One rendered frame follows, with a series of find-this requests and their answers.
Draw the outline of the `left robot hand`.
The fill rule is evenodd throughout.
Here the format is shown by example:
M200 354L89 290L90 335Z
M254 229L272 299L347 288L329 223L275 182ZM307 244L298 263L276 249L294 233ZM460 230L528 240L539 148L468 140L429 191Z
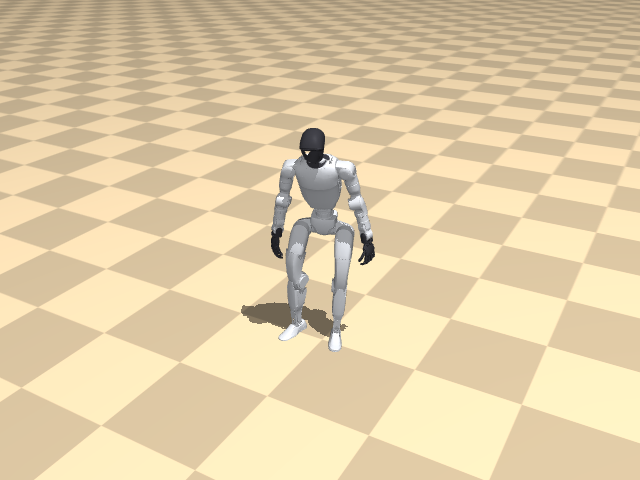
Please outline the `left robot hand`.
M360 237L361 237L361 242L364 244L364 246L363 246L363 253L362 253L361 257L359 258L358 262L360 262L363 259L363 257L365 256L364 262L360 263L360 265L365 265L365 264L369 263L372 260L372 258L375 257L374 245L372 243L373 237L371 239L369 239L368 241L367 241L366 235L364 233L361 233Z

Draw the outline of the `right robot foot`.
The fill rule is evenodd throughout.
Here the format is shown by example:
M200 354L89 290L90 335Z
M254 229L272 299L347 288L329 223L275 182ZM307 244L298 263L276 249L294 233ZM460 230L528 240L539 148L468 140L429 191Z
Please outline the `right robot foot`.
M290 340L293 337L297 336L301 331L303 331L304 329L307 328L306 321L304 319L302 319L302 318L301 318L300 326L295 327L295 325L296 325L295 323L294 324L290 324L288 326L288 328L279 335L279 340L281 340L281 341Z

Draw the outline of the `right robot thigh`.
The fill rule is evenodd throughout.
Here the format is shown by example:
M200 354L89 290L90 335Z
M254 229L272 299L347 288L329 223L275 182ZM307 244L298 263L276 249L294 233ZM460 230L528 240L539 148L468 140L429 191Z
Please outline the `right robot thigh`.
M286 249L286 271L289 281L297 289L303 289L309 281L308 275L302 271L306 246L311 234L311 217L297 220L291 230L288 248Z

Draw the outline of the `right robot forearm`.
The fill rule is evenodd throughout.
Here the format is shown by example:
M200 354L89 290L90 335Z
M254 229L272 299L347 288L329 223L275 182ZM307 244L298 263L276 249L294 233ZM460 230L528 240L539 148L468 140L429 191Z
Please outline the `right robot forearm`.
M276 205L278 195L277 195L276 200L275 200L275 208L274 208L275 212L274 212L274 217L273 217L273 225L271 227L271 229L274 232L274 234L276 233L276 230L278 228L282 228L282 230L284 231L284 227L283 226L284 226L284 222L285 222L286 212L287 212L287 209L288 209L288 208ZM283 231L282 231L282 233L283 233Z

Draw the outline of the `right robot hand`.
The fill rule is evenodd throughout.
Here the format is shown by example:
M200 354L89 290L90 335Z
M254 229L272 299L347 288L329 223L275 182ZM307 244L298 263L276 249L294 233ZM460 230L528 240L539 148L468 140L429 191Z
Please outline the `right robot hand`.
M276 257L278 257L280 259L283 258L282 257L283 254L282 254L282 252L281 252L281 250L279 248L279 238L282 237L282 231L283 231L282 228L278 228L276 230L275 234L274 234L273 231L271 232L271 235L272 235L271 248L272 248L272 251L273 251L274 255L276 255ZM278 255L278 254L280 254L280 255Z

